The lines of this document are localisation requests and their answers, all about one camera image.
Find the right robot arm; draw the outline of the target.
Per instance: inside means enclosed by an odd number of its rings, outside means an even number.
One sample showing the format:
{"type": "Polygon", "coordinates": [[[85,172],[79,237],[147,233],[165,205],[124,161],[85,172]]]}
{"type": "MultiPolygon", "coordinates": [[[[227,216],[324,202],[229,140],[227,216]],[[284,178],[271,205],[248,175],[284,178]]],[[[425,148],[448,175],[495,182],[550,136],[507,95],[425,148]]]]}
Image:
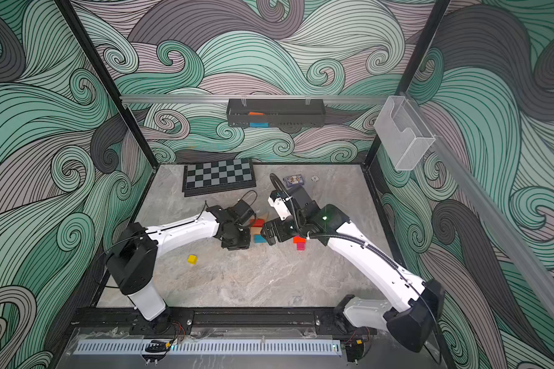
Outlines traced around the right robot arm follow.
{"type": "Polygon", "coordinates": [[[294,237],[320,241],[351,262],[386,297],[384,301],[351,298],[343,307],[346,321],[354,327],[385,330],[412,352],[423,349],[443,310],[445,289],[437,280],[424,281],[396,263],[332,204],[308,214],[298,212],[299,225],[292,215],[278,214],[261,230],[270,245],[294,237]]]}

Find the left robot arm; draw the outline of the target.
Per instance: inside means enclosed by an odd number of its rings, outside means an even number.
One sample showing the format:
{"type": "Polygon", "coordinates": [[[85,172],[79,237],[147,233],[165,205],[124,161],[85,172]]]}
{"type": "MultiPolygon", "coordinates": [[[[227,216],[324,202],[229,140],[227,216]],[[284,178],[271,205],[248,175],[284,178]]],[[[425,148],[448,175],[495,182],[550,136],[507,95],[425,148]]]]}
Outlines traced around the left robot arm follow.
{"type": "Polygon", "coordinates": [[[205,206],[200,214],[170,224],[144,227],[131,223],[121,240],[106,252],[106,268],[141,316],[156,321],[168,314],[168,306],[152,282],[157,261],[177,248],[208,238],[221,241],[221,247],[228,250],[247,249],[249,223],[255,220],[254,210],[239,201],[229,208],[205,206]]]}

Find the red rectangular block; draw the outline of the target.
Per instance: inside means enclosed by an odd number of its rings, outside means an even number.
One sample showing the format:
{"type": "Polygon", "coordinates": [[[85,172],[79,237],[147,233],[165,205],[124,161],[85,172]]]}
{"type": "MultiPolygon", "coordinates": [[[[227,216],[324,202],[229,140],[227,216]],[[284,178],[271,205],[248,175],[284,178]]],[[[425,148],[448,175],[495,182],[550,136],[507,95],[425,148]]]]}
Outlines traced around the red rectangular block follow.
{"type": "Polygon", "coordinates": [[[257,219],[252,223],[252,227],[261,228],[264,225],[264,223],[265,223],[264,219],[257,219]]]}

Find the orange block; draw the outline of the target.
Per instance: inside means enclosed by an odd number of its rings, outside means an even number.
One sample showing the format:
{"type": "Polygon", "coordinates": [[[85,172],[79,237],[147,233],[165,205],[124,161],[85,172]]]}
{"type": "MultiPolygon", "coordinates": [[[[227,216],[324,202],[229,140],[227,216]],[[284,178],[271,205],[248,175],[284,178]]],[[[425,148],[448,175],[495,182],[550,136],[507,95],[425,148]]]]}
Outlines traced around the orange block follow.
{"type": "Polygon", "coordinates": [[[306,243],[306,239],[303,238],[303,237],[298,237],[298,236],[296,236],[296,237],[293,239],[293,242],[296,243],[296,244],[305,244],[305,243],[306,243]]]}

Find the teal small block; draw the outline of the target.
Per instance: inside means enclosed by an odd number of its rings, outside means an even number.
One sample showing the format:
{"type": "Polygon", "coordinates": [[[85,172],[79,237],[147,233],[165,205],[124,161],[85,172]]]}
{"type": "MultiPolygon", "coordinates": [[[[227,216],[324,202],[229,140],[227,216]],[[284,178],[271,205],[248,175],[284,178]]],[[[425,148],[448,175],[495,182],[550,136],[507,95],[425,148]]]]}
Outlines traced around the teal small block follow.
{"type": "Polygon", "coordinates": [[[253,236],[253,241],[256,243],[256,244],[263,244],[263,243],[266,243],[266,239],[263,238],[263,236],[261,235],[254,235],[253,236]]]}

